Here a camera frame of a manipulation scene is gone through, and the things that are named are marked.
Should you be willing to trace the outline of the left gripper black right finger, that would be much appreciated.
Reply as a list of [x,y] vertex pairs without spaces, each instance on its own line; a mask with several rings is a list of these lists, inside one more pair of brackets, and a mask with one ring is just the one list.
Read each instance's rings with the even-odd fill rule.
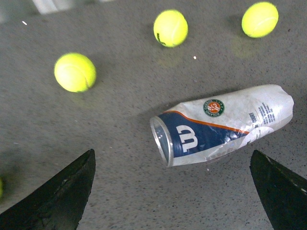
[[264,153],[253,151],[250,171],[275,230],[307,228],[307,180]]

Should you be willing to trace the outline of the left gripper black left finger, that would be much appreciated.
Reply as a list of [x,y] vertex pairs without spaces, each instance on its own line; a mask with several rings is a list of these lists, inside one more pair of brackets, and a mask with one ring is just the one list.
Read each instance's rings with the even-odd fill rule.
[[82,219],[95,175],[88,150],[0,215],[2,230],[75,230]]

